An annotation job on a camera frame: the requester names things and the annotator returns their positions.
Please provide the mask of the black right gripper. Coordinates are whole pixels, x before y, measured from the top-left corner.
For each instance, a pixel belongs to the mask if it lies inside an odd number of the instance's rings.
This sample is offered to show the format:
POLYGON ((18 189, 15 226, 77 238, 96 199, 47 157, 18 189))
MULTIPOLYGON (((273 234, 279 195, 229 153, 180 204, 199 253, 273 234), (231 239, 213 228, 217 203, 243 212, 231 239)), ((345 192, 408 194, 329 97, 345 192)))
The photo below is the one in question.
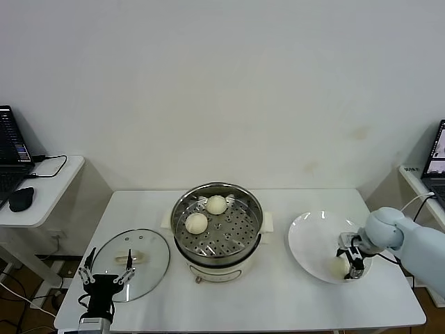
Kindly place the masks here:
MULTIPOLYGON (((344 254, 344 248, 339 247, 336 252, 336 257, 340 257, 344 254)), ((345 250, 346 257, 350 262, 350 268, 348 273, 344 276, 344 280, 357 280, 360 279, 364 274, 363 268, 356 267, 364 267, 364 261, 362 254, 360 253, 357 246, 347 246, 345 250)))

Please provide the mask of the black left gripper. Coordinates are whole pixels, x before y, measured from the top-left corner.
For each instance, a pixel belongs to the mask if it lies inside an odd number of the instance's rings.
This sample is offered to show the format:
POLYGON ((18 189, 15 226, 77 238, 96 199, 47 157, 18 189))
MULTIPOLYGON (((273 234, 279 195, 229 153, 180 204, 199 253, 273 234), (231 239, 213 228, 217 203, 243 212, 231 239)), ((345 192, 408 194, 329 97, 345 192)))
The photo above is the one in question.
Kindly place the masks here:
POLYGON ((96 248, 87 256, 79 276, 83 283, 83 290, 89 296, 87 313, 114 313, 113 297, 122 291, 122 285, 129 281, 135 273, 133 256, 128 250, 127 262, 123 274, 94 274, 91 273, 96 248))

